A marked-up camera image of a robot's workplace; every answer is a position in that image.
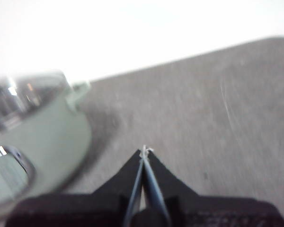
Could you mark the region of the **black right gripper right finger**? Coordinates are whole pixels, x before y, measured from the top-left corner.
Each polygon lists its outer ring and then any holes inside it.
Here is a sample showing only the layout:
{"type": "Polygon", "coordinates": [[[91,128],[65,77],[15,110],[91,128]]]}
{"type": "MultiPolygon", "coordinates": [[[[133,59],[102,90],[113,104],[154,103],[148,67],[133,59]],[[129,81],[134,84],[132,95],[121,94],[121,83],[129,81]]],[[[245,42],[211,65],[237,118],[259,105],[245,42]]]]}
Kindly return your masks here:
{"type": "Polygon", "coordinates": [[[174,227],[284,227],[278,208],[244,197],[200,195],[144,149],[148,195],[174,227]]]}

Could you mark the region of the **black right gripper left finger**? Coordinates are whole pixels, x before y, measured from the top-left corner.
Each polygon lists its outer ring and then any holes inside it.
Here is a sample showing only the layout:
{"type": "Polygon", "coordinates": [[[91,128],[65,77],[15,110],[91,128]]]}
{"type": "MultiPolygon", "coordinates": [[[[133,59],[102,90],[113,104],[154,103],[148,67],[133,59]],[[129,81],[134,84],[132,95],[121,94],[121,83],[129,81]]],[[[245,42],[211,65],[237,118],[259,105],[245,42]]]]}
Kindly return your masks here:
{"type": "Polygon", "coordinates": [[[7,227],[121,227],[138,207],[142,161],[137,150],[92,193],[52,193],[18,203],[7,227]]]}

